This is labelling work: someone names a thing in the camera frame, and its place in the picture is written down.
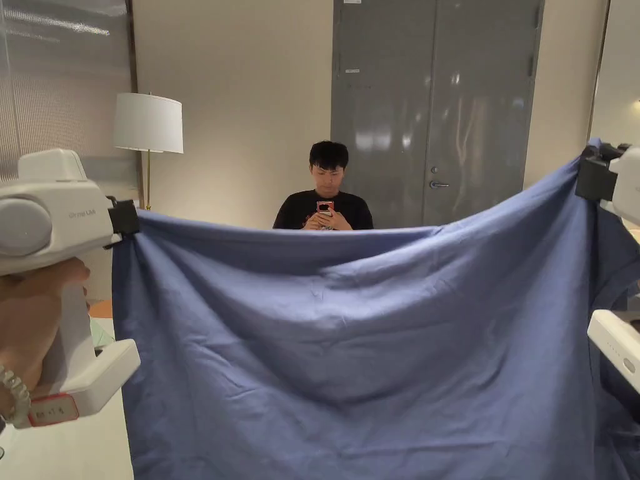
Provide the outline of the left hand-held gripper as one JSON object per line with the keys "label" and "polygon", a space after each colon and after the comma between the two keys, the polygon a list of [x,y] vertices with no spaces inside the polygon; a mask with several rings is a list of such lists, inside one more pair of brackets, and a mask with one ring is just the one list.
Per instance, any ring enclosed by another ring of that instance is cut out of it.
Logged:
{"label": "left hand-held gripper", "polygon": [[[1,185],[1,274],[39,268],[109,249],[139,231],[131,199],[118,201],[87,179],[79,156],[53,149],[21,157],[18,179]],[[44,359],[41,383],[14,426],[37,428],[97,414],[141,363],[132,339],[94,348],[81,286],[61,292],[61,324]]]}

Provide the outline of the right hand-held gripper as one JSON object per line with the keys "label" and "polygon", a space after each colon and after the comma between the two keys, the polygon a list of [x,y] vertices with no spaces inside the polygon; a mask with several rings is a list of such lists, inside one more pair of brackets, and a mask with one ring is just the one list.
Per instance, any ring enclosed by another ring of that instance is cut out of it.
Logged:
{"label": "right hand-held gripper", "polygon": [[[639,148],[602,143],[579,157],[576,194],[635,225],[639,224]],[[587,335],[619,374],[639,391],[639,314],[594,311]]]}

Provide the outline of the person's left hand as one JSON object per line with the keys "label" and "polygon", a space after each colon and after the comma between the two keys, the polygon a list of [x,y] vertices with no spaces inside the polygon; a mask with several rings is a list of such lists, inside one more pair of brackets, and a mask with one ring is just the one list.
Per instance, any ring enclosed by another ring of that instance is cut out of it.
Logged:
{"label": "person's left hand", "polygon": [[78,258],[25,277],[1,278],[1,366],[33,391],[59,329],[66,286],[84,286],[90,270]]}

